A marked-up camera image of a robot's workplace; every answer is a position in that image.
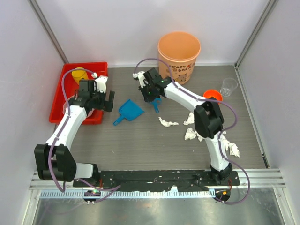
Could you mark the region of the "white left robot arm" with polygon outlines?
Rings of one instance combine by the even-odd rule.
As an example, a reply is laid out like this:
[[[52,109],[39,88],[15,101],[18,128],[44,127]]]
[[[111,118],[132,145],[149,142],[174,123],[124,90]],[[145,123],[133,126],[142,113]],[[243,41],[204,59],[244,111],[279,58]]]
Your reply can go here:
[[[77,179],[89,187],[95,187],[100,176],[95,164],[77,163],[71,146],[74,137],[93,110],[111,112],[114,91],[106,93],[106,76],[96,79],[82,79],[75,95],[67,99],[66,110],[60,124],[45,144],[38,144],[34,149],[37,173],[41,180],[71,182]]]

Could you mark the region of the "blue plastic dustpan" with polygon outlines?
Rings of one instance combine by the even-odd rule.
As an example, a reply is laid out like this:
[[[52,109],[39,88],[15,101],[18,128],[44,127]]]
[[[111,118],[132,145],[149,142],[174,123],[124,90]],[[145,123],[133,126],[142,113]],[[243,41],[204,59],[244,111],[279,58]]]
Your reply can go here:
[[[114,126],[118,125],[122,120],[127,119],[128,121],[133,121],[140,115],[142,115],[145,111],[139,107],[136,103],[134,103],[131,99],[127,100],[120,108],[119,108],[119,118],[113,123]]]

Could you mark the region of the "blue hand brush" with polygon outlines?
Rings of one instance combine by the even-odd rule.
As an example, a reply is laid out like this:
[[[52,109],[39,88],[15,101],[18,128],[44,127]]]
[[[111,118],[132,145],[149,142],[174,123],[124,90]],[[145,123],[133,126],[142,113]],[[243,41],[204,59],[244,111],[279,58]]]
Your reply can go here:
[[[159,113],[159,106],[161,105],[161,103],[162,103],[161,98],[156,98],[152,102],[150,102],[150,104],[154,107],[156,113]]]

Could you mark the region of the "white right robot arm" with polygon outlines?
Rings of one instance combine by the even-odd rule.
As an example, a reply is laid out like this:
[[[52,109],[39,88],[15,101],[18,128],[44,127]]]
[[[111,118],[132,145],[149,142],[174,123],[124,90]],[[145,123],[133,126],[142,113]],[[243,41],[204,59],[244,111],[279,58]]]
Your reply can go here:
[[[182,87],[170,77],[162,78],[155,68],[133,74],[139,82],[145,102],[165,97],[187,108],[194,115],[194,126],[198,135],[204,138],[210,154],[212,181],[223,185],[232,172],[222,141],[224,117],[215,99],[206,99]]]

